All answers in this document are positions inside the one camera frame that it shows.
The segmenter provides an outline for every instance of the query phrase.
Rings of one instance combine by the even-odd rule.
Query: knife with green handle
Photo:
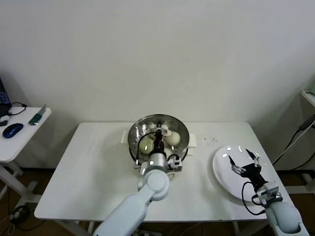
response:
[[[29,121],[30,125],[37,125],[39,120],[43,117],[43,114],[46,111],[46,104],[33,116],[33,118]]]

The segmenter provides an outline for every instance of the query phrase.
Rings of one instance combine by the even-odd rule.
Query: stainless steel pot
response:
[[[188,151],[188,143],[189,143],[189,132],[186,126],[177,118],[168,116],[168,115],[150,115],[138,120],[129,130],[128,134],[128,144],[131,157],[135,160],[137,156],[137,148],[138,142],[145,134],[154,131],[152,127],[154,125],[161,124],[167,125],[168,129],[171,131],[175,131],[179,133],[181,140],[180,143],[176,146],[170,146],[166,141],[165,137],[163,138],[163,142],[165,148],[170,149],[174,154],[179,155],[179,157],[183,160]],[[148,161],[149,156],[144,155],[139,152],[139,163],[141,164],[143,161]]]

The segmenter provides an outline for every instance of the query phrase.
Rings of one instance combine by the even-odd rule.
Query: blue mouse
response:
[[[9,139],[16,135],[23,128],[23,124],[16,123],[8,126],[2,133],[2,135]]]

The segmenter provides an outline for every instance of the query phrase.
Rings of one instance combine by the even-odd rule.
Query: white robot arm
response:
[[[128,196],[95,230],[94,236],[129,236],[142,223],[151,201],[163,199],[168,192],[169,178],[161,170],[144,176],[144,185],[136,195]]]
[[[273,229],[275,235],[309,236],[298,209],[288,203],[282,202],[283,199],[279,192],[278,185],[274,181],[265,181],[261,176],[259,157],[256,157],[249,150],[246,151],[254,160],[254,163],[240,167],[235,165],[235,162],[229,156],[232,171],[242,177],[250,179],[256,192],[256,195],[254,195],[252,199],[258,198],[259,204],[265,208],[261,213],[266,213],[269,225]]]

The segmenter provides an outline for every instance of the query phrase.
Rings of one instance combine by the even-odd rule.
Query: egg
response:
[[[172,134],[170,136],[166,136],[165,140],[170,146],[177,146],[181,142],[181,136],[179,133],[172,131]]]
[[[153,140],[144,138],[139,145],[140,152],[143,154],[149,154],[153,150]]]
[[[156,139],[156,135],[155,135],[155,134],[149,134],[149,137],[150,137],[151,139],[153,139],[153,140]]]

